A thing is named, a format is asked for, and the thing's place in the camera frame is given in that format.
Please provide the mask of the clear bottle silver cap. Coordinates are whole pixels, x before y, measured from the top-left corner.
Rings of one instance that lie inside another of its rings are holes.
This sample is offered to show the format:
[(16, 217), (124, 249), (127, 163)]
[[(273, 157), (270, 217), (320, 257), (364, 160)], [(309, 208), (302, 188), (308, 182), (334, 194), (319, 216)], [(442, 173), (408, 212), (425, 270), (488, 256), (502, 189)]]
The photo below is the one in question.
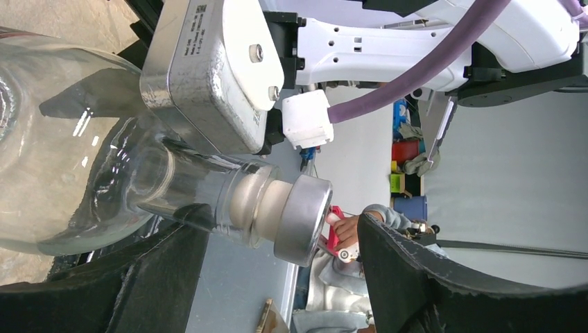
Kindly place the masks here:
[(197, 152), (144, 105), (139, 76), (115, 54), (1, 29), (1, 247), (86, 253), (160, 216), (308, 266), (331, 183)]

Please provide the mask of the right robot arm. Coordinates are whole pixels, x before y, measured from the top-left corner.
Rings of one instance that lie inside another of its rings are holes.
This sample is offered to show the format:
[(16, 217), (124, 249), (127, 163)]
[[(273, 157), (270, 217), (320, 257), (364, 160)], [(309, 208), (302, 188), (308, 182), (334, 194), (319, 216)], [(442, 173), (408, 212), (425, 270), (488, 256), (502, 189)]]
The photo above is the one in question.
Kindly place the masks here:
[(587, 86), (587, 8), (509, 1), (471, 41), (456, 25), (470, 1), (263, 1), (286, 86), (394, 80), (420, 61), (413, 89), (467, 107)]

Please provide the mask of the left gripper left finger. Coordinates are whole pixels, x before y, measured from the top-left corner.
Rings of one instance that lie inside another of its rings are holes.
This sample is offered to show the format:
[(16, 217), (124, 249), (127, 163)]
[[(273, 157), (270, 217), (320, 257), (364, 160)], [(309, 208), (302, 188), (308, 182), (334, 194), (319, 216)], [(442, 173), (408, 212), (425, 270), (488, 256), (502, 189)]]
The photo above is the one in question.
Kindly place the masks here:
[(184, 332), (213, 224), (209, 205), (46, 282), (1, 288), (2, 332)]

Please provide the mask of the background person hand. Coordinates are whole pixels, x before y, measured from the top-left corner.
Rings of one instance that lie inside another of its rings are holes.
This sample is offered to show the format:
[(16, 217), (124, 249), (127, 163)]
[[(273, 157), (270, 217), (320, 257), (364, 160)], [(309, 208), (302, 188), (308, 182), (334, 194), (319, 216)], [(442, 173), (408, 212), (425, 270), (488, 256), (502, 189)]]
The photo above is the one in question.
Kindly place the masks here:
[(359, 215), (356, 215), (331, 223), (331, 227), (338, 237), (338, 243), (335, 250), (339, 251), (349, 248), (358, 242), (358, 220)]

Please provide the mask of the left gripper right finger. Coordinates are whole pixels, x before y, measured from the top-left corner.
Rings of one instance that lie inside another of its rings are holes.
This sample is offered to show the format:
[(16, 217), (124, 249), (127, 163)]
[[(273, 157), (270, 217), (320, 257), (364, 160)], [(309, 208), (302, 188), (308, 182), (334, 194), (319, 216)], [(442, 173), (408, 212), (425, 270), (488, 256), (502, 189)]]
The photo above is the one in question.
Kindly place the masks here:
[(378, 332), (586, 332), (587, 287), (546, 289), (463, 266), (369, 214), (358, 243)]

